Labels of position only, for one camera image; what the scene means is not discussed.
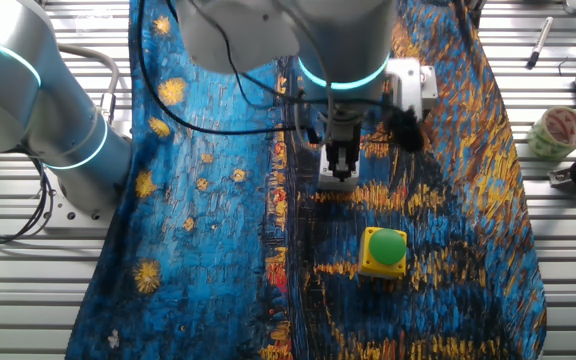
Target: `tape roll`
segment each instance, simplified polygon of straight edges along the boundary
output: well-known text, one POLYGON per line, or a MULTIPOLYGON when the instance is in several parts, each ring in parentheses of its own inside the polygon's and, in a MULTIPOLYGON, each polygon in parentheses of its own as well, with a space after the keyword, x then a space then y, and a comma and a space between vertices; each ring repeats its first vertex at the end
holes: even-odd
POLYGON ((528 145, 541 158, 563 160, 576 149, 576 111, 565 106, 548 109, 528 131, 528 145))

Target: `glowing cyan light ring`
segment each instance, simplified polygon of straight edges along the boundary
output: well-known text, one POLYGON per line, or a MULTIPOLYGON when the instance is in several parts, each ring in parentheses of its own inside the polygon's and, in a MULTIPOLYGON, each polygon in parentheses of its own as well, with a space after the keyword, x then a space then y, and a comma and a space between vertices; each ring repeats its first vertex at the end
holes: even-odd
POLYGON ((39 84, 39 87, 41 87, 41 77, 39 77, 39 73, 37 72, 37 70, 35 70, 35 68, 30 65, 30 63, 28 61, 26 61, 26 59, 22 58, 19 54, 17 54, 16 52, 8 49, 7 47, 3 46, 0 44, 0 52, 10 56, 11 58, 19 61, 23 66, 25 66, 28 70, 30 70, 30 72, 35 75, 35 78, 37 78, 37 83, 39 84))
MULTIPOLYGON (((388 65, 388 60, 390 60, 390 56, 388 56, 386 58, 386 61, 384 61, 384 63, 379 67, 379 69, 377 69, 377 71, 366 76, 365 78, 363 78, 361 80, 357 80, 357 81, 353 81, 353 82, 349 82, 349 83, 335 83, 334 82, 334 83, 330 84, 330 87, 333 90, 351 90, 351 89, 356 89, 358 87, 364 86, 364 85, 368 84, 369 82, 375 80, 377 78, 377 76, 379 76, 379 74, 381 74, 384 71, 384 69, 386 68, 386 65, 388 65)), ((301 62, 301 59, 299 59, 299 67, 301 68, 301 71, 304 73, 304 75, 306 75, 306 77, 308 77, 308 79, 310 79, 310 81, 312 81, 313 83, 315 83, 315 84, 317 84, 323 88, 326 87, 326 80, 320 79, 317 76, 315 76, 315 74, 308 71, 308 69, 306 69, 306 66, 304 66, 304 63, 301 62)))
POLYGON ((97 156, 97 154, 99 154, 99 152, 101 151, 101 148, 104 147, 104 144, 106 143, 106 138, 108 137, 108 123, 106 123, 104 121, 104 124, 106 125, 104 127, 104 138, 101 140, 101 144, 99 144, 99 147, 97 148, 97 150, 95 150, 94 153, 92 153, 92 155, 88 156, 85 160, 82 160, 74 165, 70 165, 70 166, 50 166, 48 164, 46 164, 46 167, 53 169, 53 170, 70 170, 70 169, 74 169, 76 167, 82 166, 84 164, 86 164, 87 162, 89 162, 90 160, 92 160, 95 156, 97 156))

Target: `metal slat surface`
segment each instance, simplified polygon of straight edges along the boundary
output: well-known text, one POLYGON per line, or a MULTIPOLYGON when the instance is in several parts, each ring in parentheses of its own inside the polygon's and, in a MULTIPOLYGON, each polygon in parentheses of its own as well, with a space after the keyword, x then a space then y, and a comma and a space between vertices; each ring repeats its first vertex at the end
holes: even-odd
MULTIPOLYGON (((131 117, 127 0, 52 0, 46 10, 59 42, 90 47, 112 56, 120 68, 113 127, 127 133, 131 117), (107 16, 94 23, 76 17, 107 16)), ((519 160, 535 247, 548 301, 548 338, 543 360, 576 360, 576 195, 550 188, 547 173, 569 167, 546 163, 528 149, 526 132, 551 106, 576 108, 576 16, 559 0, 488 0, 480 40, 502 91, 519 160), (525 68, 547 16, 552 31, 533 70, 525 68)), ((108 70, 97 62, 63 54, 77 80, 97 103, 108 70)), ((0 232, 14 233, 37 200, 32 164, 18 155, 0 155, 0 232)), ((43 231, 33 239, 0 247, 0 360, 63 358, 103 237, 80 229, 43 231)))

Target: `green button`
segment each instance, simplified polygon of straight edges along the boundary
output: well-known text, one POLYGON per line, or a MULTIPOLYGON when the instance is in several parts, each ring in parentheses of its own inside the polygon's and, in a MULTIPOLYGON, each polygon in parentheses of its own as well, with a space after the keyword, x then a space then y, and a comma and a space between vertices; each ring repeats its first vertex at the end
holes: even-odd
POLYGON ((406 256, 406 242, 398 232, 381 229, 370 238, 370 254, 384 265, 394 265, 406 256))

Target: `pen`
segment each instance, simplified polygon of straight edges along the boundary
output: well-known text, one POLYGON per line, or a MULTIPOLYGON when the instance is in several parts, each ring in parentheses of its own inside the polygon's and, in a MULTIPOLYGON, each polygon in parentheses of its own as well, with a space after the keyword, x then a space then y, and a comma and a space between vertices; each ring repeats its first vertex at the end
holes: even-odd
POLYGON ((532 69, 537 64, 537 60, 539 60, 539 53, 541 52, 541 49, 544 47, 544 44, 546 43, 546 38, 548 37, 548 33, 550 32, 550 28, 552 27, 552 22, 554 20, 555 19, 552 16, 549 16, 546 19, 544 26, 541 28, 541 34, 539 35, 539 40, 537 40, 535 47, 532 48, 532 55, 530 55, 530 60, 528 60, 528 64, 526 64, 526 67, 528 67, 528 69, 532 69))

